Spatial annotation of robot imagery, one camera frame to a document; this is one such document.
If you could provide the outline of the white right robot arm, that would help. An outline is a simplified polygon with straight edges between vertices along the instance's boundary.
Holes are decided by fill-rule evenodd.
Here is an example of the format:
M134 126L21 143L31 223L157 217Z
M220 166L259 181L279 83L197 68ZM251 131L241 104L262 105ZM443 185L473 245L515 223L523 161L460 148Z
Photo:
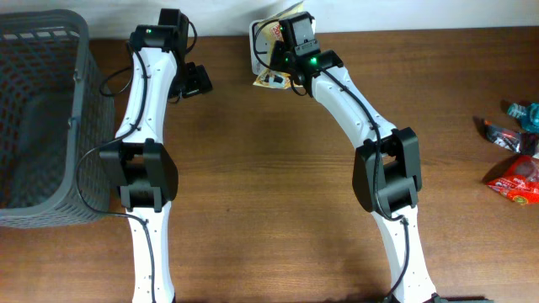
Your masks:
M307 12L278 20L269 68L290 75L338 122L355 149L352 187L382 235L391 272L386 302L432 302L432 282L419 237L422 188L419 139L398 129L366 100L333 50L321 50Z

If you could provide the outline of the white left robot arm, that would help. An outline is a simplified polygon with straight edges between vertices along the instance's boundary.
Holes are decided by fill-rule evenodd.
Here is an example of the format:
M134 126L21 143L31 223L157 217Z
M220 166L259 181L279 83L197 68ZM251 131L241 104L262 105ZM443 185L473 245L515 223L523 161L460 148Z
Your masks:
M99 150L131 230L135 302L176 300L169 268L168 222L179 172L164 146L163 127L170 99L212 89L205 68L185 60L194 48L188 41L193 28L180 10L164 8L157 24L139 25L131 33L128 104L114 141Z

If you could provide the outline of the black silver snack packet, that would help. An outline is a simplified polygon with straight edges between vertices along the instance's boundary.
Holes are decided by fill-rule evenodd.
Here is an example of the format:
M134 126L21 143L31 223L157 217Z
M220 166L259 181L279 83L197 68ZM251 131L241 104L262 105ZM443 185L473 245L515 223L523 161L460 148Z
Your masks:
M488 141L516 154L538 158L538 134L518 132L483 120L484 134Z

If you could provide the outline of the yellow white wipes pack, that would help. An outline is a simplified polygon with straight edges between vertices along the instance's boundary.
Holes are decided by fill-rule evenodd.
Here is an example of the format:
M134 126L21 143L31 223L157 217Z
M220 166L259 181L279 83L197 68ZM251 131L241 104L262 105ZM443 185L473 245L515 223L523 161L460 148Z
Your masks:
M265 23L267 21L270 21L271 19L281 19L281 18L290 16L294 13L300 13L303 10L304 10L304 4L303 4L303 1L300 1L298 3L291 5L289 8L286 8L285 10L268 17L267 19L263 19L263 21ZM276 40L283 41L283 36L280 32L279 23L277 21L275 22L277 23L277 25L272 28L272 34L275 37L275 41ZM263 31L265 35L268 35L266 31L264 30L264 28L261 31ZM256 76L256 79L253 82L253 85L257 87L262 87L262 88L274 88L274 89L283 89L283 90L287 90L291 88L288 74L284 72L271 71L265 66L264 66L264 70L258 76Z

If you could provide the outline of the blue mouthwash bottle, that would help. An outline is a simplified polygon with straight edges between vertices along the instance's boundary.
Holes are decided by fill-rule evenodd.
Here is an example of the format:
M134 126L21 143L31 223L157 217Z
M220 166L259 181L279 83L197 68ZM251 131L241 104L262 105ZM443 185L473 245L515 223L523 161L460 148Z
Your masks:
M538 133L538 103L528 106L517 103L511 104L507 114L520 122L522 129L531 133Z

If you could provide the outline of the orange snack bag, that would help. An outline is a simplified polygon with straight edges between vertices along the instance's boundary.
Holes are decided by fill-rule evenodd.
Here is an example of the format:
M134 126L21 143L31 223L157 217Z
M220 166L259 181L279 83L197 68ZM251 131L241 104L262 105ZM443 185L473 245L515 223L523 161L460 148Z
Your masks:
M487 186L518 205L538 204L538 160L519 156L498 178Z

